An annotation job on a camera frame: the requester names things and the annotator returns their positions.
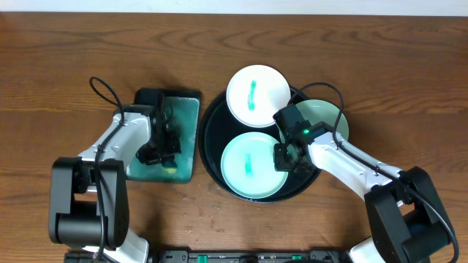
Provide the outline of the green yellow sponge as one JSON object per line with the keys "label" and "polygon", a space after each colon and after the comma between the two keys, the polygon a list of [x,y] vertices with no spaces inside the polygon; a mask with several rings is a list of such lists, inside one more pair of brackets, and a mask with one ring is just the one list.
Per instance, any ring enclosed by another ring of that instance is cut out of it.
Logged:
{"label": "green yellow sponge", "polygon": [[163,170],[168,174],[176,174],[178,171],[178,165],[175,162],[165,162],[162,164]]}

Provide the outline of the light teal plate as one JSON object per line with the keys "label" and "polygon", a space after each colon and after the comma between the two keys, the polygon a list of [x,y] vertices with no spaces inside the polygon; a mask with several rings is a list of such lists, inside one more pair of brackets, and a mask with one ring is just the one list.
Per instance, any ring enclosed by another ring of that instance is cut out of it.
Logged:
{"label": "light teal plate", "polygon": [[247,199],[274,195],[286,183],[288,173],[275,170],[274,145],[279,141],[258,131],[243,133],[232,139],[220,162],[225,183]]}

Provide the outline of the pale green plate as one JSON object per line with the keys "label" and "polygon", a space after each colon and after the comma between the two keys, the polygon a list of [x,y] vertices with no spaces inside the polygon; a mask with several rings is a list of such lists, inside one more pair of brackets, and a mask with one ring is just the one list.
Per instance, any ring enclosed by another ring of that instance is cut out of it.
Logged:
{"label": "pale green plate", "polygon": [[[339,114],[339,108],[330,102],[319,100],[319,99],[308,99],[303,100],[301,102],[295,103],[298,111],[301,113],[303,118],[308,121],[311,126],[318,124],[319,122],[324,122],[328,124],[331,130],[336,122],[336,117]],[[275,120],[276,126],[279,129],[279,137],[281,143],[286,143],[286,139],[284,138],[283,131],[280,129],[281,123],[278,124],[277,121],[280,121],[281,117],[279,115],[279,111],[273,115],[273,119]],[[305,137],[305,142],[307,145],[311,145],[314,142],[314,139],[323,135],[324,133],[328,132],[327,129],[318,127],[317,131],[309,130],[308,135],[304,135],[301,132],[301,136]],[[344,114],[341,115],[339,119],[339,124],[337,126],[337,132],[340,133],[341,137],[345,140],[349,139],[349,125],[347,122],[346,117]]]}

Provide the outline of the white plate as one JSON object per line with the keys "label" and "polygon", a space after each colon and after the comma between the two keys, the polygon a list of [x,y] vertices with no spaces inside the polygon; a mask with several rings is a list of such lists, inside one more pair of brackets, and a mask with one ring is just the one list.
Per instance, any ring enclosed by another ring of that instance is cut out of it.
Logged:
{"label": "white plate", "polygon": [[273,125],[273,115],[286,107],[290,98],[290,86],[285,77],[266,65],[240,69],[226,90],[227,106],[232,115],[253,128]]}

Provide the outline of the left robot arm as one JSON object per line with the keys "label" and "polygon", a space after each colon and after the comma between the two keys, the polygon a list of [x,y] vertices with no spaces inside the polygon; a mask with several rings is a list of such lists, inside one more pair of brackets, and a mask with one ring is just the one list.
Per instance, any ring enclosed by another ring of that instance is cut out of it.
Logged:
{"label": "left robot arm", "polygon": [[82,248],[96,262],[145,263],[149,243],[129,228],[127,167],[134,158],[159,164],[180,151],[157,106],[124,105],[87,150],[53,163],[48,234],[53,243]]}

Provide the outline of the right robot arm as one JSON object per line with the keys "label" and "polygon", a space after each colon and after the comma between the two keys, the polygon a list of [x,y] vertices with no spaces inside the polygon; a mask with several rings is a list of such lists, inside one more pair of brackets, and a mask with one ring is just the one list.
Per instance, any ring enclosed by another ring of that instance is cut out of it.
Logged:
{"label": "right robot arm", "polygon": [[323,122],[276,125],[284,139],[274,148],[278,170],[324,170],[365,202],[371,237],[349,250],[351,262],[428,262],[448,245],[453,246],[452,262],[458,261],[456,234],[425,170],[382,163]]}

